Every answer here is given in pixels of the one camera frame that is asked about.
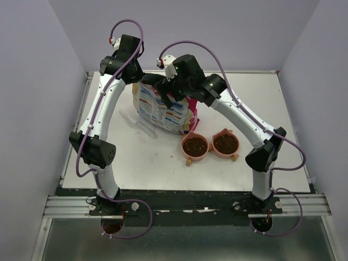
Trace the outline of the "pet food bag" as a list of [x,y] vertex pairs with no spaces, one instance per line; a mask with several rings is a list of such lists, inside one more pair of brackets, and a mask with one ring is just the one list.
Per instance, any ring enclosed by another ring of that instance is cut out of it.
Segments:
[[154,87],[163,79],[165,76],[160,74],[147,73],[141,81],[132,85],[135,109],[145,120],[171,133],[183,135],[194,131],[200,121],[197,102],[191,98],[176,102],[172,95],[168,95],[173,103],[168,108]]

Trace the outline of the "clear plastic scoop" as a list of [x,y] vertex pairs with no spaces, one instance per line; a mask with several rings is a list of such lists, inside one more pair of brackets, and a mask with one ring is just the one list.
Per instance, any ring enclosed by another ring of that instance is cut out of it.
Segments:
[[144,124],[139,115],[136,115],[130,110],[119,110],[120,115],[123,117],[123,119],[127,122],[127,124],[132,128],[137,128],[147,134],[152,139],[156,139],[157,135],[155,131],[153,131],[150,127],[148,127],[146,124]]

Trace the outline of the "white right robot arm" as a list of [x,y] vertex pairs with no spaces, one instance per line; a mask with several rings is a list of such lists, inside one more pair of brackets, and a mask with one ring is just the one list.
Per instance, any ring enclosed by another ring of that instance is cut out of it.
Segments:
[[270,206],[271,173],[286,131],[262,123],[261,119],[242,101],[230,92],[227,80],[216,73],[206,76],[193,55],[185,54],[175,58],[166,55],[157,60],[157,66],[165,70],[165,79],[156,85],[164,104],[170,108],[172,102],[185,97],[197,100],[213,108],[240,130],[253,149],[245,161],[253,171],[253,187],[250,199],[251,209],[262,213]]

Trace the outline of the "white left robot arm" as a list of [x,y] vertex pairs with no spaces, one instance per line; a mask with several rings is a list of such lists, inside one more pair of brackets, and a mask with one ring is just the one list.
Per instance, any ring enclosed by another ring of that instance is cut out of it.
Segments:
[[104,198],[102,209],[109,215],[120,210],[119,192],[112,170],[116,146],[107,141],[108,130],[116,103],[128,84],[138,82],[144,75],[138,57],[142,54],[143,41],[123,34],[111,38],[115,51],[100,63],[100,76],[95,98],[90,111],[76,132],[71,132],[69,141],[77,152],[75,171],[78,177],[93,174],[97,195]]

